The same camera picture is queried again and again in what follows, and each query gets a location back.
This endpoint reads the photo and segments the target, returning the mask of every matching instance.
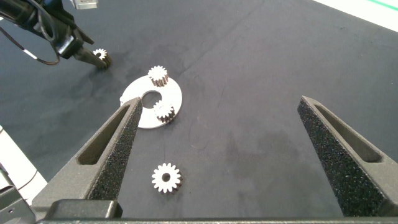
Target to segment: white gear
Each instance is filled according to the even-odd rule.
[[[93,51],[93,54],[106,63],[105,67],[109,67],[111,65],[111,57],[105,49],[96,49],[95,51]]]
[[[180,170],[172,166],[170,163],[166,165],[163,163],[162,166],[158,166],[158,169],[154,170],[155,174],[152,175],[154,178],[152,183],[155,184],[155,189],[160,193],[174,193],[178,191],[181,186],[181,173]]]
[[[108,53],[104,49],[96,49],[93,51],[93,54],[99,57],[99,59],[104,60]]]
[[[169,81],[169,75],[163,66],[155,66],[151,68],[148,72],[148,76],[152,83],[157,86],[165,86]]]
[[[165,103],[162,100],[154,105],[154,110],[157,119],[163,123],[168,123],[175,116],[174,107],[171,103]]]

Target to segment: spur gear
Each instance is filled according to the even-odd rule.
[[[112,63],[111,57],[109,56],[109,54],[105,49],[96,49],[95,51],[93,51],[93,54],[99,57],[99,59],[101,59],[103,62],[105,62],[106,67],[109,67],[111,65]]]
[[[168,123],[175,116],[175,110],[171,103],[165,103],[162,100],[154,105],[154,110],[157,119],[163,123]]]
[[[180,170],[176,169],[175,165],[172,166],[170,163],[167,165],[163,163],[162,166],[158,166],[157,168],[154,170],[155,174],[152,175],[154,178],[152,183],[155,184],[155,189],[162,194],[174,194],[178,191],[182,181]]]
[[[152,83],[157,87],[165,86],[169,81],[169,75],[163,66],[155,66],[151,68],[148,72],[148,76]]]

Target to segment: white disc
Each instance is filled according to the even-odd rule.
[[[149,76],[143,76],[132,82],[124,91],[122,97],[120,97],[120,106],[133,98],[141,98],[148,92],[156,91],[162,95],[162,101],[171,103],[174,107],[174,113],[180,111],[182,104],[182,92],[180,86],[172,78],[169,77],[169,81],[165,86],[157,87],[154,86]],[[167,123],[159,121],[156,117],[154,109],[142,108],[141,119],[139,120],[138,128],[157,128]]]

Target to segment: small gear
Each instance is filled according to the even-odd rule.
[[[156,117],[163,123],[168,123],[175,116],[174,107],[170,103],[165,103],[162,100],[154,105]]]
[[[158,169],[154,170],[155,174],[152,175],[154,178],[152,183],[155,184],[155,189],[160,193],[172,193],[174,194],[181,187],[181,172],[176,169],[175,165],[172,166],[170,163],[166,165],[163,163],[162,166],[158,166]]]
[[[163,66],[155,66],[151,68],[148,72],[148,76],[152,83],[157,86],[165,86],[169,81],[169,75]]]
[[[99,57],[99,59],[101,59],[103,62],[106,63],[105,68],[108,68],[111,65],[112,60],[106,50],[96,49],[95,51],[93,51],[93,54],[96,55],[97,57]]]

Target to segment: robotic arm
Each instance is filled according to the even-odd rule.
[[[71,0],[77,9],[96,8],[97,0]],[[95,55],[83,47],[83,44],[94,44],[76,24],[73,16],[63,9],[62,0],[0,0],[0,16],[29,32],[50,42],[57,55],[57,61],[46,62],[37,58],[23,48],[2,27],[0,31],[21,50],[32,58],[46,65],[55,65],[59,56],[90,63],[98,68],[108,68],[111,64],[109,56]]]

